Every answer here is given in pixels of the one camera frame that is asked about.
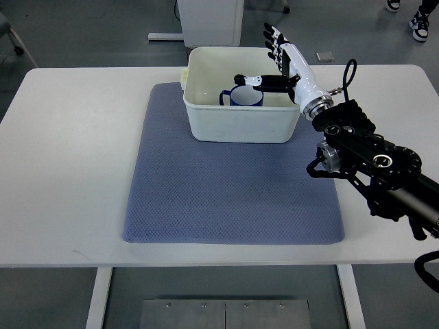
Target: blue mat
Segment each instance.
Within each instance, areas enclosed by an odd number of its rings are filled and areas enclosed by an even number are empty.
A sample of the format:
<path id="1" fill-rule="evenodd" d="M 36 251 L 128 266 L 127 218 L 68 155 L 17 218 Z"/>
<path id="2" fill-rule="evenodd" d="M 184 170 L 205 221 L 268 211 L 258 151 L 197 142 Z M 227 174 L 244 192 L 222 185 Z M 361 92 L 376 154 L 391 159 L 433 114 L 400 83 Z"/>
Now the blue mat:
<path id="1" fill-rule="evenodd" d="M 331 244 L 344 238 L 333 180 L 306 166 L 323 139 L 300 118 L 283 144 L 200 142 L 179 83 L 158 84 L 143 124 L 123 238 L 135 243 Z"/>

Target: blue mug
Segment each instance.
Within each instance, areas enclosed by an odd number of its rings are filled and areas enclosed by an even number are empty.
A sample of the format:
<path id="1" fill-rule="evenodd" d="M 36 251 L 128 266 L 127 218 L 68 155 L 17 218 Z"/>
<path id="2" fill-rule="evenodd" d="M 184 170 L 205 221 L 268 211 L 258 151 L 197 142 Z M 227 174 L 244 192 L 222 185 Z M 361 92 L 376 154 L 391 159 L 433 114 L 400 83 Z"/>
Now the blue mug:
<path id="1" fill-rule="evenodd" d="M 263 92 L 252 86 L 235 86 L 232 90 L 223 90 L 219 94 L 220 105 L 224 105 L 224 95 L 230 97 L 231 106 L 262 106 L 263 103 Z"/>

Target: sneaker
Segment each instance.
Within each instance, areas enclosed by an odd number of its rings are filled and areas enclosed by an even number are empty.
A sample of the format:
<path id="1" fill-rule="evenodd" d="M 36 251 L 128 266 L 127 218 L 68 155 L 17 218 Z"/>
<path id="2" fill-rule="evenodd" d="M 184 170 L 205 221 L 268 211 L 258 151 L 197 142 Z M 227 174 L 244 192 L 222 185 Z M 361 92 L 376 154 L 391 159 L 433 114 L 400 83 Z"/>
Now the sneaker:
<path id="1" fill-rule="evenodd" d="M 429 25 L 428 16 L 422 15 L 418 10 L 409 22 L 409 26 L 413 30 L 413 38 L 420 42 L 427 41 Z"/>
<path id="2" fill-rule="evenodd" d="M 397 12 L 399 9 L 399 0 L 387 0 L 385 2 L 385 8 L 389 12 Z"/>

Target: white container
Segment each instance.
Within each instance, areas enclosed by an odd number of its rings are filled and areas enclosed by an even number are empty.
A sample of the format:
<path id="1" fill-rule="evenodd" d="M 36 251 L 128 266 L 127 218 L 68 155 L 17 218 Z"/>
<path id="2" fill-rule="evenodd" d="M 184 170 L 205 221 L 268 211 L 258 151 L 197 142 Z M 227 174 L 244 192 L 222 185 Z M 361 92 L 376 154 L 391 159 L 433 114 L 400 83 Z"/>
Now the white container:
<path id="1" fill-rule="evenodd" d="M 265 48 L 200 47 L 189 56 L 182 79 L 192 134 L 200 141 L 284 143 L 296 127 L 299 106 L 287 94 L 264 93 L 263 106 L 221 106 L 236 74 L 280 75 Z"/>

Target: cable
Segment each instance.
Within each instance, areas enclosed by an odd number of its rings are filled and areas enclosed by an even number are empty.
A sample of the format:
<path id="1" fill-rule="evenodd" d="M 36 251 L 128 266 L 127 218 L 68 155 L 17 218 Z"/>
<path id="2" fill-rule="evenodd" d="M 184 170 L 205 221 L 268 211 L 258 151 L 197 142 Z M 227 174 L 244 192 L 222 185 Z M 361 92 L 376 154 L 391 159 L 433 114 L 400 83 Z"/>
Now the cable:
<path id="1" fill-rule="evenodd" d="M 346 81 L 351 65 L 353 65 L 351 77 L 349 78 L 349 81 Z M 346 68 L 344 69 L 343 73 L 343 92 L 345 101 L 349 101 L 348 87 L 351 84 L 352 80 L 354 80 L 355 72 L 357 72 L 357 61 L 355 59 L 351 59 L 349 60 L 348 64 L 346 64 Z"/>
<path id="2" fill-rule="evenodd" d="M 420 256 L 414 261 L 414 269 L 419 275 L 419 278 L 424 283 L 433 289 L 436 293 L 439 293 L 439 280 L 432 276 L 429 272 L 425 271 L 424 265 L 426 262 L 439 259 L 439 250 L 437 252 L 430 252 L 428 254 Z"/>
<path id="3" fill-rule="evenodd" d="M 177 0 L 174 2 L 174 16 L 176 19 L 178 19 L 178 21 L 180 21 L 180 18 L 177 16 Z"/>

